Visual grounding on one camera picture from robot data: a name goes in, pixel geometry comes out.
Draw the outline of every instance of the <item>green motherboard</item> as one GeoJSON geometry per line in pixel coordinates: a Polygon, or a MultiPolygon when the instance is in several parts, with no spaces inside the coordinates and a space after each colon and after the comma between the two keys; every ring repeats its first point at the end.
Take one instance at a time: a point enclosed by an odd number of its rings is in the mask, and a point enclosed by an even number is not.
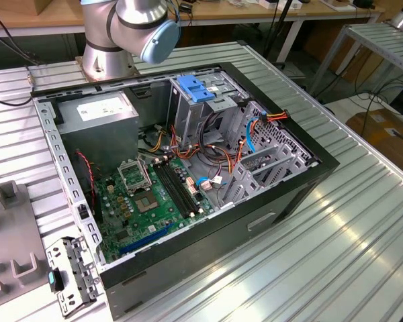
{"type": "MultiPolygon", "coordinates": [[[[172,159],[169,166],[181,177],[182,187],[189,191],[184,180],[190,175],[182,162],[179,159],[172,159]]],[[[202,211],[192,213],[191,217],[181,214],[154,167],[148,165],[145,169],[152,186],[149,189],[138,189],[134,194],[127,191],[118,171],[111,177],[95,181],[102,217],[102,220],[97,220],[97,226],[103,237],[101,249],[108,263],[117,260],[130,250],[136,250],[214,212],[210,202],[198,192],[189,196],[202,211]]],[[[143,179],[137,166],[122,173],[127,185],[143,179]]]]}

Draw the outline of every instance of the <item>blue plastic latch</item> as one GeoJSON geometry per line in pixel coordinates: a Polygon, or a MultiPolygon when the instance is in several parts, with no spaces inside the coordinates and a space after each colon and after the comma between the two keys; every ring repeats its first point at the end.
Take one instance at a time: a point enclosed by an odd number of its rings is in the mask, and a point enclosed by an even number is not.
{"type": "Polygon", "coordinates": [[[49,272],[48,278],[49,278],[49,284],[54,284],[54,273],[53,272],[49,272]]]}
{"type": "Polygon", "coordinates": [[[179,85],[191,96],[195,103],[209,101],[215,98],[215,95],[209,92],[203,83],[193,75],[180,76],[177,78],[179,85]]]}

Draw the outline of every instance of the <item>metal workbench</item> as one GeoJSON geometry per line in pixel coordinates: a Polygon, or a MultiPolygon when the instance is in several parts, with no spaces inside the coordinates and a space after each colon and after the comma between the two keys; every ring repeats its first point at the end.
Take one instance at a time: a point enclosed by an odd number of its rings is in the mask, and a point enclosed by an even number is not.
{"type": "Polygon", "coordinates": [[[403,32],[388,25],[387,23],[368,23],[365,25],[346,25],[342,28],[330,50],[328,51],[324,61],[315,74],[314,81],[310,87],[309,93],[314,94],[317,86],[320,84],[324,73],[330,66],[334,56],[341,48],[342,43],[348,38],[355,40],[350,54],[345,57],[338,73],[342,71],[351,61],[353,55],[360,46],[369,48],[372,52],[379,54],[382,58],[390,63],[386,68],[383,81],[378,85],[382,86],[391,77],[388,74],[392,71],[392,67],[397,66],[403,70],[403,32]]]}
{"type": "MultiPolygon", "coordinates": [[[[230,61],[341,163],[270,231],[120,321],[399,321],[403,316],[403,173],[248,46],[175,50],[141,73],[230,61]]],[[[74,62],[30,68],[37,89],[85,82],[74,62]]],[[[24,68],[0,70],[0,99],[22,101],[24,68]]],[[[29,186],[45,246],[78,234],[34,107],[0,105],[0,182],[29,186]]],[[[75,320],[109,321],[101,295],[75,320]]],[[[0,321],[60,321],[45,285],[0,306],[0,321]]]]}

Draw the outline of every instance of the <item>motherboard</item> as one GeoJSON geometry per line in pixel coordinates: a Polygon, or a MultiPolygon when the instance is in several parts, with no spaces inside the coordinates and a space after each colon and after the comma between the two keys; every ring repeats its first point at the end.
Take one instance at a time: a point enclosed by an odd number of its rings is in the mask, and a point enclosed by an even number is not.
{"type": "Polygon", "coordinates": [[[213,213],[179,159],[157,164],[131,162],[95,181],[101,203],[97,221],[106,262],[213,213]]]}

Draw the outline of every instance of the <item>expansion slot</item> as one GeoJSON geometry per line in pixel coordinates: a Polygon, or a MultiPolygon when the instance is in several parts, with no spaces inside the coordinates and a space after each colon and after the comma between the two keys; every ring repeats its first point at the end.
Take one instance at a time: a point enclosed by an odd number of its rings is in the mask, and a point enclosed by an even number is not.
{"type": "Polygon", "coordinates": [[[168,164],[154,164],[154,171],[182,217],[187,219],[191,214],[194,216],[199,211],[199,207],[194,203],[172,168],[168,164]]]}
{"type": "Polygon", "coordinates": [[[166,227],[162,228],[161,230],[158,230],[158,231],[150,234],[149,236],[146,236],[146,237],[134,242],[133,244],[120,248],[120,255],[130,253],[133,250],[137,250],[138,248],[141,248],[142,246],[145,246],[146,244],[149,244],[150,242],[153,242],[154,240],[167,235],[167,231],[172,226],[173,226],[173,223],[171,223],[170,225],[167,225],[166,227]]]}

